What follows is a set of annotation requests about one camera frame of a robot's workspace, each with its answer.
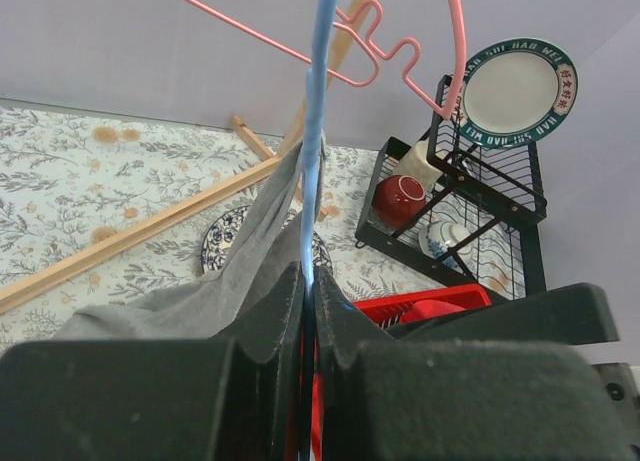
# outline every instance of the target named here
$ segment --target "black dish rack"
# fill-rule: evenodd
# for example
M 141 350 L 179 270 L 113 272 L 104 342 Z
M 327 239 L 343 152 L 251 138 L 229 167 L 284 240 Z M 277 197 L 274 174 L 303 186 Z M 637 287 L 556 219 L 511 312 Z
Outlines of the black dish rack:
M 436 100 L 442 105 L 451 78 L 442 78 Z M 485 149 L 460 136 L 457 126 L 434 113 L 427 161 L 442 171 L 427 203 L 399 229 L 375 215 L 376 186 L 393 174 L 411 146 L 391 137 L 378 154 L 356 229 L 357 247 L 371 246 L 446 285 L 480 283 L 494 303 L 546 291 L 536 224 L 546 216 L 538 153 L 534 144 L 508 150 Z M 463 224 L 470 235 L 434 259 L 418 244 L 418 232 L 434 220 Z M 471 244 L 473 260 L 465 264 L 458 251 Z M 444 264 L 456 261 L 459 269 Z

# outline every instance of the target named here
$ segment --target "pink hanger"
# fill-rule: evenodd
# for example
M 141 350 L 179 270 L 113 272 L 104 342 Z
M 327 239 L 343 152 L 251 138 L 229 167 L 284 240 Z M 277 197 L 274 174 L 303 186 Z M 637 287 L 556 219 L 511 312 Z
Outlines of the pink hanger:
M 287 46 L 284 46 L 283 44 L 277 41 L 274 41 L 273 39 L 245 26 L 242 23 L 239 23 L 238 21 L 222 14 L 221 12 L 211 8 L 210 6 L 207 6 L 206 4 L 203 4 L 198 0 L 185 0 L 185 1 L 188 2 L 189 4 L 192 4 L 196 8 L 211 14 L 212 16 L 218 18 L 219 20 L 224 21 L 225 23 L 235 28 L 238 28 L 240 31 L 243 31 L 253 36 L 256 39 L 259 39 L 260 41 L 270 46 L 273 46 L 276 49 L 279 49 L 283 53 L 289 54 L 290 56 L 293 56 L 294 58 L 299 59 L 300 61 L 304 61 L 307 64 L 311 64 L 311 60 L 307 56 L 300 54 L 299 52 L 291 48 L 288 48 Z M 451 86 L 449 89 L 452 93 L 458 93 L 460 92 L 460 88 L 462 87 L 462 78 L 464 76 L 464 70 L 466 65 L 467 42 L 466 42 L 465 31 L 464 31 L 464 18 L 462 15 L 462 4 L 460 0 L 447 0 L 447 1 L 449 3 L 449 11 L 451 13 L 451 23 L 453 25 L 453 39 L 454 39 L 454 46 L 455 46 L 455 68 L 453 71 L 453 77 L 452 77 Z M 367 6 L 371 6 L 373 9 L 375 9 L 376 17 L 371 23 L 371 26 L 369 27 L 369 29 L 367 30 L 365 34 L 365 39 L 363 40 L 360 37 L 360 35 L 358 35 L 358 33 L 356 33 L 349 25 L 353 24 L 358 19 L 358 17 L 362 14 L 362 12 L 365 10 Z M 331 75 L 335 76 L 340 81 L 343 81 L 351 86 L 355 86 L 355 87 L 367 86 L 368 84 L 371 84 L 374 79 L 376 79 L 376 77 L 378 76 L 378 73 L 380 72 L 380 62 L 378 61 L 376 56 L 380 57 L 385 61 L 388 61 L 391 58 L 393 58 L 403 46 L 411 45 L 413 47 L 414 53 L 412 58 L 409 60 L 409 62 L 405 66 L 405 68 L 402 70 L 402 80 L 405 82 L 407 86 L 409 86 L 409 88 L 411 88 L 411 90 L 414 93 L 416 93 L 434 111 L 440 114 L 440 116 L 442 116 L 444 119 L 451 118 L 451 114 L 455 109 L 456 96 L 448 96 L 444 106 L 440 106 L 435 101 L 433 101 L 424 91 L 422 91 L 422 89 L 420 89 L 420 87 L 418 87 L 418 85 L 416 85 L 409 77 L 411 70 L 418 62 L 418 59 L 420 59 L 421 48 L 418 41 L 410 37 L 402 38 L 388 53 L 385 53 L 371 39 L 375 30 L 378 28 L 380 21 L 382 21 L 382 18 L 384 15 L 382 10 L 382 5 L 378 2 L 378 0 L 365 0 L 360 5 L 358 10 L 355 12 L 353 17 L 351 18 L 347 16 L 340 9 L 336 9 L 336 14 L 343 21 L 343 23 L 334 22 L 333 26 L 336 29 L 341 29 L 342 31 L 348 32 L 353 37 L 353 39 L 355 39 L 356 43 L 362 48 L 362 50 L 367 54 L 369 59 L 371 59 L 371 61 L 373 62 L 374 69 L 373 69 L 373 74 L 365 81 L 353 81 L 352 79 L 347 78 L 346 76 L 330 69 L 329 73 Z

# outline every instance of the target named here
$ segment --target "white wall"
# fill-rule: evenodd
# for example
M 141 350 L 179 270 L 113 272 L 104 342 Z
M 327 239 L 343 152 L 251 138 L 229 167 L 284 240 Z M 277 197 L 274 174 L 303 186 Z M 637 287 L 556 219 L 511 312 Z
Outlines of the white wall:
M 203 0 L 292 47 L 308 51 L 316 0 Z M 340 0 L 342 6 L 350 0 Z M 414 79 L 435 94 L 452 69 L 445 0 L 381 0 L 376 37 L 389 49 L 415 36 Z M 636 13 L 637 0 L 463 0 L 469 55 L 509 37 L 563 46 L 583 61 Z M 180 0 L 0 0 L 0 97 L 72 108 L 226 126 L 241 114 L 259 132 L 282 134 L 303 95 L 306 67 Z M 334 144 L 377 148 L 409 141 L 428 108 L 400 80 L 409 54 L 383 66 L 372 86 L 331 88 Z M 354 48 L 344 71 L 365 78 Z
M 593 362 L 640 365 L 640 14 L 579 70 L 574 111 L 539 143 L 549 287 L 605 289 L 622 341 L 582 349 Z

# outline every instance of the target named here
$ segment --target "gray cloth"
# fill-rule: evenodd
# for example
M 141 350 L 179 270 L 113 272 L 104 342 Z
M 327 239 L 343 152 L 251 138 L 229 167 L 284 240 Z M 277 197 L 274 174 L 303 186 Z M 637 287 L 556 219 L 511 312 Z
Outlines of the gray cloth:
M 280 161 L 254 201 L 226 262 L 196 281 L 152 291 L 125 306 L 89 306 L 74 313 L 56 339 L 208 338 L 228 326 L 300 259 L 300 215 L 285 228 L 300 179 L 300 143 Z M 316 216 L 322 199 L 324 146 Z

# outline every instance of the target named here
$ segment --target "white cup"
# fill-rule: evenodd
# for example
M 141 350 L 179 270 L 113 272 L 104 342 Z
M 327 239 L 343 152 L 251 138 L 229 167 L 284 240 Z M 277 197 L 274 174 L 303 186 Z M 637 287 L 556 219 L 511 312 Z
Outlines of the white cup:
M 405 154 L 393 169 L 393 174 L 411 176 L 422 184 L 426 191 L 433 191 L 436 182 L 442 176 L 442 171 L 434 168 L 427 162 L 428 141 L 418 141 L 411 150 Z M 438 150 L 436 156 L 444 159 L 447 152 Z

